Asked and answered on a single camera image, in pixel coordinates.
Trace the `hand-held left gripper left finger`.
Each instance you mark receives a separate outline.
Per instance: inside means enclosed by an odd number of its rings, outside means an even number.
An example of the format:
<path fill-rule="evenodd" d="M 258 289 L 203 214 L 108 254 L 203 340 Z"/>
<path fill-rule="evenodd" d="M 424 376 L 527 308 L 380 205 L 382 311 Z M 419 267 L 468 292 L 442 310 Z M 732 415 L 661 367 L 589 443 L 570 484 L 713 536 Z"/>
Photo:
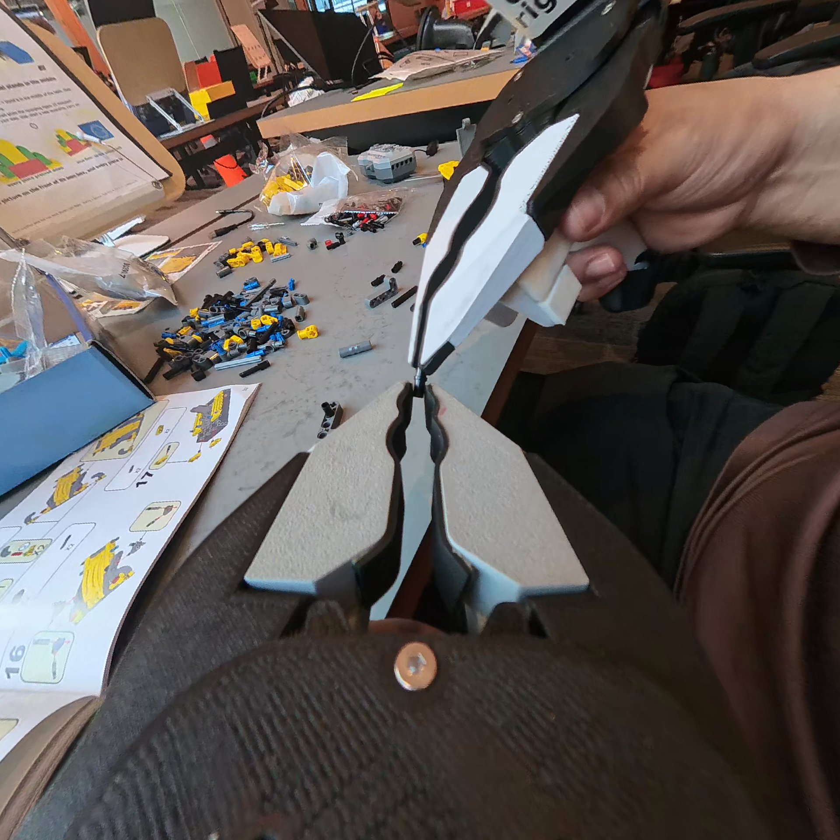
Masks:
<path fill-rule="evenodd" d="M 245 573 L 253 588 L 369 611 L 396 580 L 400 462 L 413 385 L 397 383 L 316 444 Z"/>

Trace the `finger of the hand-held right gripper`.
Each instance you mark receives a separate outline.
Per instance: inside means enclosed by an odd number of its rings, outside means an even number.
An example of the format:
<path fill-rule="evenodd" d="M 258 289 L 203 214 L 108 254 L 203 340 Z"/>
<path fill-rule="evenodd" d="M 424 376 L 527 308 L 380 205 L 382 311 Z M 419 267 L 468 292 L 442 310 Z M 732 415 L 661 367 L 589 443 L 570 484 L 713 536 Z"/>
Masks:
<path fill-rule="evenodd" d="M 502 173 L 492 171 L 494 199 L 476 235 L 486 249 L 478 257 L 477 245 L 468 245 L 465 256 L 476 258 L 473 267 L 491 269 L 494 305 L 545 245 L 546 235 L 529 214 L 529 202 L 578 119 L 571 115 L 552 123 L 517 152 Z M 488 163 L 481 165 L 491 170 Z"/>
<path fill-rule="evenodd" d="M 436 370 L 494 306 L 491 269 L 473 267 L 468 245 L 486 246 L 476 235 L 494 198 L 494 173 L 484 165 L 460 165 L 446 185 L 429 229 L 413 311 L 408 362 Z"/>

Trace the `clear bag of black red parts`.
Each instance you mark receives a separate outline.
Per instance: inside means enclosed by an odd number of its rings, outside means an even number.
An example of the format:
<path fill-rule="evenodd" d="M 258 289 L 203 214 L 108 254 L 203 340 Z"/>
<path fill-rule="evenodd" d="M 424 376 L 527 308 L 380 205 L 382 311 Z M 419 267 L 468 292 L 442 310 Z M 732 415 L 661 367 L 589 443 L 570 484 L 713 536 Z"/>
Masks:
<path fill-rule="evenodd" d="M 406 200 L 399 190 L 367 192 L 328 200 L 303 226 L 328 226 L 351 232 L 376 233 L 398 215 Z"/>

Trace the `grey desk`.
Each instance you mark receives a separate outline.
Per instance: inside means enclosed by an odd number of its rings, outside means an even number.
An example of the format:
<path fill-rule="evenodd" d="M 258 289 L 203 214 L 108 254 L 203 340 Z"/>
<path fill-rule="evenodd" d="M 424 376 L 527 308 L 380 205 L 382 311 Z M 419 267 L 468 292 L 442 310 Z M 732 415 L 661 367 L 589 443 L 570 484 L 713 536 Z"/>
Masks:
<path fill-rule="evenodd" d="M 443 180 L 438 165 L 457 157 L 455 141 L 440 141 L 437 154 L 428 157 L 418 153 L 416 177 L 407 189 L 413 190 L 396 220 L 378 234 L 346 235 L 346 245 L 326 250 L 323 241 L 332 235 L 326 226 L 301 227 L 297 219 L 285 219 L 285 225 L 252 232 L 248 225 L 219 239 L 215 251 L 191 268 L 175 283 L 180 313 L 164 302 L 155 302 L 140 314 L 115 318 L 106 322 L 124 360 L 141 376 L 154 362 L 152 342 L 163 329 L 174 327 L 189 308 L 196 306 L 207 293 L 239 289 L 247 277 L 261 282 L 272 278 L 285 284 L 293 278 L 308 294 L 308 319 L 314 322 L 320 337 L 299 341 L 270 355 L 266 371 L 240 380 L 238 372 L 212 372 L 204 381 L 195 382 L 189 374 L 172 381 L 158 376 L 150 389 L 156 395 L 193 392 L 221 385 L 261 383 L 255 400 L 230 446 L 222 464 L 202 497 L 184 519 L 150 578 L 149 595 L 156 594 L 171 579 L 187 555 L 204 541 L 222 520 L 254 493 L 268 478 L 296 453 L 313 446 L 322 420 L 320 405 L 338 402 L 347 420 L 372 402 L 396 382 L 413 378 L 413 369 L 406 365 L 406 344 L 413 313 L 414 298 L 399 308 L 387 302 L 369 310 L 364 300 L 375 291 L 371 281 L 390 269 L 397 260 L 402 270 L 395 274 L 400 293 L 418 283 L 423 261 L 422 248 L 413 246 L 413 239 L 427 231 L 434 214 Z M 155 212 L 148 221 L 158 224 L 147 227 L 149 235 L 165 235 L 171 245 L 210 243 L 216 228 L 231 224 L 247 213 L 220 217 L 217 211 L 246 207 L 255 213 L 257 223 L 271 221 L 258 200 L 263 180 L 256 176 L 234 187 L 217 192 L 185 193 L 172 203 L 172 215 Z M 254 268 L 237 270 L 219 279 L 213 260 L 225 249 L 254 236 L 279 234 L 297 242 L 290 248 L 291 257 L 276 264 L 263 263 Z M 318 248 L 308 249 L 310 238 L 318 240 Z M 506 328 L 483 322 L 469 340 L 448 358 L 434 378 L 448 393 L 475 413 L 482 413 L 496 425 L 501 408 L 510 394 L 535 328 L 521 317 Z M 340 348 L 364 340 L 373 350 L 352 358 L 340 358 Z M 402 462 L 405 498 L 405 526 L 402 538 L 401 568 L 396 582 L 371 609 L 372 619 L 410 616 L 415 607 L 397 605 L 397 595 L 409 571 L 430 521 L 430 496 L 433 467 L 428 459 L 429 438 L 422 404 L 415 406 L 410 427 L 406 430 L 409 449 Z"/>

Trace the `person's right hand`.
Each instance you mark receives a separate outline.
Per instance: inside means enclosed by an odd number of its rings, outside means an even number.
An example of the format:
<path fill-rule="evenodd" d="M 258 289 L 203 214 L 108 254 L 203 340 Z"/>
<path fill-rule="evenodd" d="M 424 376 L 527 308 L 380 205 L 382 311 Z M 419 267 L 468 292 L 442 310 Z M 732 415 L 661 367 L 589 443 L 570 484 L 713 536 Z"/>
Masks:
<path fill-rule="evenodd" d="M 595 240 L 633 225 L 659 254 L 693 249 L 745 224 L 791 149 L 781 81 L 743 78 L 647 92 L 642 122 L 586 178 L 559 222 L 582 284 L 603 297 L 628 272 L 617 248 Z"/>

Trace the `black block with yellow beams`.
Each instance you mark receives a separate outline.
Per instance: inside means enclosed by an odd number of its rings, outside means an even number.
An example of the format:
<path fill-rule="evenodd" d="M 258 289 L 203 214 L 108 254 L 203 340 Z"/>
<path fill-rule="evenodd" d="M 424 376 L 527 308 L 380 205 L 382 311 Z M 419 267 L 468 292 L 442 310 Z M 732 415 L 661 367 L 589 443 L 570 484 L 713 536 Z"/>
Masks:
<path fill-rule="evenodd" d="M 470 118 L 462 119 L 456 129 L 457 157 L 438 165 L 438 171 L 447 182 L 466 176 L 482 164 L 486 146 L 479 136 L 478 124 Z"/>

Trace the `grey battery box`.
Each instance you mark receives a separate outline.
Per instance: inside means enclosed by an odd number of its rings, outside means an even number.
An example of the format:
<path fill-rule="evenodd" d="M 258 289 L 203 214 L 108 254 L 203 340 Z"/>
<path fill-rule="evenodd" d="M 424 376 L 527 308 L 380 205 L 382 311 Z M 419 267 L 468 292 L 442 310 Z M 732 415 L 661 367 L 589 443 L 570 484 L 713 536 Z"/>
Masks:
<path fill-rule="evenodd" d="M 393 184 L 414 175 L 417 158 L 414 148 L 396 143 L 378 143 L 359 153 L 360 172 L 371 182 Z"/>

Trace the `white printed paper sheet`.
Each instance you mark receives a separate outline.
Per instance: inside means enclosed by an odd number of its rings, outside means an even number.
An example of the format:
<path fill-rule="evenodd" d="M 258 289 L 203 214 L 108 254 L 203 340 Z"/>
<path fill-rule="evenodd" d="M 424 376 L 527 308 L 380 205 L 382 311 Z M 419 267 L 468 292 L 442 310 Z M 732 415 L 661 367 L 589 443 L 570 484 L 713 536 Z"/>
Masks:
<path fill-rule="evenodd" d="M 416 50 L 376 73 L 374 78 L 394 81 L 429 78 L 456 69 L 482 67 L 508 53 L 505 49 Z"/>

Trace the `cluster of yellow beam parts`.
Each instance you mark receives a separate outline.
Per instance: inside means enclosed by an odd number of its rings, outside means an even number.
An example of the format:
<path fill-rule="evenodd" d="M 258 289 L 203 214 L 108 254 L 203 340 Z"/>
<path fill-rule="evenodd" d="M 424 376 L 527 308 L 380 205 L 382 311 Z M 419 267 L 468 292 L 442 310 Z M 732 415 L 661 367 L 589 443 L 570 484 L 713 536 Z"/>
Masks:
<path fill-rule="evenodd" d="M 287 237 L 247 240 L 241 246 L 230 248 L 221 258 L 214 261 L 218 278 L 225 278 L 235 270 L 263 262 L 277 263 L 291 257 L 290 249 L 298 243 Z"/>

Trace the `black office chair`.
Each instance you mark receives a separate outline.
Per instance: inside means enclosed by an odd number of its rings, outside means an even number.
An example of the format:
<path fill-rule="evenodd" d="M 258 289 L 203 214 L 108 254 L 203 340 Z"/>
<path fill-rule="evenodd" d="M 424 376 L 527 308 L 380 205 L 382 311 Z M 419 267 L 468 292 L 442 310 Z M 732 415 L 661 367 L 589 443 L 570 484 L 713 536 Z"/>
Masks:
<path fill-rule="evenodd" d="M 668 9 L 665 58 L 682 81 L 792 76 L 838 65 L 838 1 L 681 2 Z"/>

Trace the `yellow box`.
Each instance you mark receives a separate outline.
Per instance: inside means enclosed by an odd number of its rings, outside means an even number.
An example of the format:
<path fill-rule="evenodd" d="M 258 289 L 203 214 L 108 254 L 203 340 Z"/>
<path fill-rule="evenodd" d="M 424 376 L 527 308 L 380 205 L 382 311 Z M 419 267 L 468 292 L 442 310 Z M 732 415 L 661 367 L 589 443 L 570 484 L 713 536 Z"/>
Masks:
<path fill-rule="evenodd" d="M 235 85 L 230 80 L 190 91 L 189 99 L 192 108 L 206 122 L 219 119 L 239 106 Z"/>

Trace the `blue cardboard kit box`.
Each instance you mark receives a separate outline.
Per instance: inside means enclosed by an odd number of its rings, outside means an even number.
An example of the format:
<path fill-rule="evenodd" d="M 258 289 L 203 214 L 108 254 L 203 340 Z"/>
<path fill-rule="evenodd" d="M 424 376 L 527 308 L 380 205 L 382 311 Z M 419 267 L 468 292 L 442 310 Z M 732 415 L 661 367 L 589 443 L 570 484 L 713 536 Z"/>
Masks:
<path fill-rule="evenodd" d="M 84 319 L 89 345 L 1 393 L 2 495 L 153 402 L 148 388 L 112 351 L 104 331 L 64 294 Z"/>

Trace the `clear acrylic case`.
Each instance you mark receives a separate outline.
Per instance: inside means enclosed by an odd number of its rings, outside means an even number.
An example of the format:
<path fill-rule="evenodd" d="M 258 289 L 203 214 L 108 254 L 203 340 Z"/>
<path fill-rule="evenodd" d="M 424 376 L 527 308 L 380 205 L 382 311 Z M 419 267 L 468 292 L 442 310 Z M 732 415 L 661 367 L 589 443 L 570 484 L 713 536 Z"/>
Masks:
<path fill-rule="evenodd" d="M 134 115 L 156 138 L 183 133 L 205 123 L 188 98 L 173 88 L 153 91 L 144 102 L 132 106 Z"/>

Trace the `empty clear plastic bag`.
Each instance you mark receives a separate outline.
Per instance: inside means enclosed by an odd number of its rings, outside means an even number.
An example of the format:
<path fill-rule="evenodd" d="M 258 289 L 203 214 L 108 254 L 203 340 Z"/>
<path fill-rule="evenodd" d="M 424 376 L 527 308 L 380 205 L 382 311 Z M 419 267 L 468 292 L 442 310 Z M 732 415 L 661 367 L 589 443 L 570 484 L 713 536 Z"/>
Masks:
<path fill-rule="evenodd" d="M 130 252 L 86 240 L 43 239 L 2 252 L 5 261 L 32 266 L 73 287 L 111 299 L 142 302 L 160 298 L 177 304 L 172 284 L 155 266 Z"/>

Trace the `bundle of clear plastic bags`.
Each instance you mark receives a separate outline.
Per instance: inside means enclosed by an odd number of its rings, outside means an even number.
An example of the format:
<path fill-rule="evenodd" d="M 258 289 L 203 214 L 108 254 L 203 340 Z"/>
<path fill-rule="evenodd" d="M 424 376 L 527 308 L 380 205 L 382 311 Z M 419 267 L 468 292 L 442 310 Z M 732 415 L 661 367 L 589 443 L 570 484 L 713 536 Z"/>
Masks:
<path fill-rule="evenodd" d="M 28 342 L 25 362 L 1 365 L 1 393 L 68 361 L 89 345 L 84 319 L 56 281 L 2 259 L 1 343 Z"/>

